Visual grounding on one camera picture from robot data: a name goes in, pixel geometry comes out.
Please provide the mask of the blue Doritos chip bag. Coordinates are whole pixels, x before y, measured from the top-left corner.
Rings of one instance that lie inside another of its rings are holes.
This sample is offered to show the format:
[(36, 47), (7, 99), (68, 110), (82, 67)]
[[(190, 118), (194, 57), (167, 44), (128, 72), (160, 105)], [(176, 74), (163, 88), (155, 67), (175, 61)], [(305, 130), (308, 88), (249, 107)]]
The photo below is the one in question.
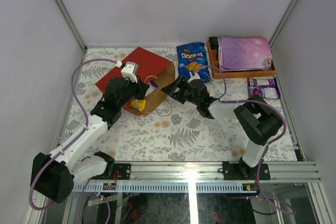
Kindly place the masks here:
[(196, 70), (204, 82), (211, 82), (212, 78), (207, 68), (201, 67), (208, 65), (207, 53), (203, 42), (193, 42), (177, 46), (178, 75), (188, 80), (190, 72)]

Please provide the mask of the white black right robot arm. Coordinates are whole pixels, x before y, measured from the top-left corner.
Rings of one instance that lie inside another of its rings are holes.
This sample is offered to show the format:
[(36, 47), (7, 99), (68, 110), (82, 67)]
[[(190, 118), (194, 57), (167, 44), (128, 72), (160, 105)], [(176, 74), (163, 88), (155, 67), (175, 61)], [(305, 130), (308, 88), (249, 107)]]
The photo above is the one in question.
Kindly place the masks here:
[(283, 115), (257, 94), (247, 100), (224, 101), (211, 96), (197, 77), (189, 80), (179, 77), (161, 91), (181, 104), (186, 101), (194, 104), (204, 118), (220, 120), (229, 115), (237, 118), (249, 138), (239, 159), (239, 172), (245, 179), (257, 175), (269, 144), (280, 139), (287, 129)]

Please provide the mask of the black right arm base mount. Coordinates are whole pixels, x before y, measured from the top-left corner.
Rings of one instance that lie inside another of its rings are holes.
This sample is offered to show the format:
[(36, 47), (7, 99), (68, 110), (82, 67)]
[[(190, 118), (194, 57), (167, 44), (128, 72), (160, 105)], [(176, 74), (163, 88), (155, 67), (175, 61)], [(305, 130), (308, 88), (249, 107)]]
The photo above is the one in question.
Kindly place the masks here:
[[(258, 166), (249, 167), (240, 162), (222, 162), (222, 173), (225, 180), (256, 180)], [(259, 180), (270, 180), (270, 172), (267, 164), (261, 164)]]

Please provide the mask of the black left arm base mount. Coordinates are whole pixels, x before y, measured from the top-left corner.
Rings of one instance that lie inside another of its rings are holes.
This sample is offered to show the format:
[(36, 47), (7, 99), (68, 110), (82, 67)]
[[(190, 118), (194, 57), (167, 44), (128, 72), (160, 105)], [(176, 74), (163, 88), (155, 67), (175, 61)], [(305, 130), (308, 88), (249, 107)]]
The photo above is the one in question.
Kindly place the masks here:
[(91, 177), (94, 180), (129, 180), (131, 175), (131, 164), (114, 163), (108, 165), (101, 175)]

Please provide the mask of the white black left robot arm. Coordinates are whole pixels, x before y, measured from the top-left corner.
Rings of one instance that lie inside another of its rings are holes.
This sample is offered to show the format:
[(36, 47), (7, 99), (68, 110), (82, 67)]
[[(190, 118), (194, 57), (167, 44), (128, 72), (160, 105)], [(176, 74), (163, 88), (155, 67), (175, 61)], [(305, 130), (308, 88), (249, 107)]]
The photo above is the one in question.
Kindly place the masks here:
[(31, 191), (37, 191), (59, 204), (73, 188), (93, 177), (109, 179), (114, 175), (114, 158), (98, 151), (80, 161), (80, 156), (120, 118), (121, 110), (133, 99), (144, 99), (150, 86), (141, 80), (112, 78), (102, 98), (91, 110), (85, 124), (48, 154), (39, 153), (33, 160)]

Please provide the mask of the red brown paper bag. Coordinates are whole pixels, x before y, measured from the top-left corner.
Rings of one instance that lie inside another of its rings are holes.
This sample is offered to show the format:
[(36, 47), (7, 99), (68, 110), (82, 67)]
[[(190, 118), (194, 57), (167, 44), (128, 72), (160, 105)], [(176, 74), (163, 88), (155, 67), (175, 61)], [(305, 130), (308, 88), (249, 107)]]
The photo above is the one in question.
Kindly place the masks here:
[(139, 67), (136, 74), (140, 77), (141, 81), (145, 83), (154, 81), (158, 87), (144, 98), (146, 104), (143, 111), (140, 112), (130, 107), (129, 104), (125, 105), (124, 109), (134, 115), (149, 115), (157, 109), (167, 97), (167, 95), (161, 91), (161, 88), (168, 86), (175, 80), (174, 63), (141, 47), (137, 47), (133, 50), (122, 60), (122, 63), (128, 61), (138, 64)]

